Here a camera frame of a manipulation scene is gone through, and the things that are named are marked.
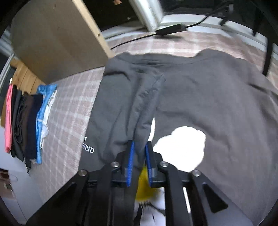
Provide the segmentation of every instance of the wooden board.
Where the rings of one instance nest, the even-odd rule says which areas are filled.
[[[30,0],[14,17],[11,37],[16,55],[46,84],[114,56],[82,0]]]
[[[37,92],[39,85],[45,85],[30,69],[26,67],[20,60],[12,59],[11,66],[16,68],[12,84],[16,85],[22,92],[26,91],[29,94]],[[1,126],[5,127],[6,118],[6,99],[3,104],[1,115]]]

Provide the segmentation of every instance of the screw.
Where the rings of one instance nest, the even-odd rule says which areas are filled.
[[[79,175],[79,176],[86,176],[86,175],[87,175],[87,171],[84,170],[84,169],[79,170],[78,175]]]
[[[118,167],[120,166],[120,163],[118,163],[118,162],[112,162],[112,163],[111,163],[111,166],[112,166],[113,168],[118,168]]]
[[[164,161],[161,161],[159,164],[160,164],[162,167],[167,167],[167,166],[169,165],[168,162],[164,162]]]
[[[192,171],[192,174],[193,174],[194,176],[200,176],[200,175],[201,175],[201,172],[200,172],[199,170],[195,169],[195,170]]]

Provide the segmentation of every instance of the plaid tablecloth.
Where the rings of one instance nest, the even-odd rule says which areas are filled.
[[[112,47],[133,35],[110,41]],[[262,70],[265,53],[236,38],[201,32],[180,32],[169,37],[152,36],[119,46],[116,54],[167,53],[193,57],[199,51],[211,48],[224,51],[234,57],[245,59]],[[72,75],[57,82],[57,95],[49,119],[49,134],[44,141],[42,164],[30,170],[46,202],[78,170],[81,146],[86,132],[92,106],[98,91],[104,67]],[[272,58],[270,81],[278,87],[278,62]]]

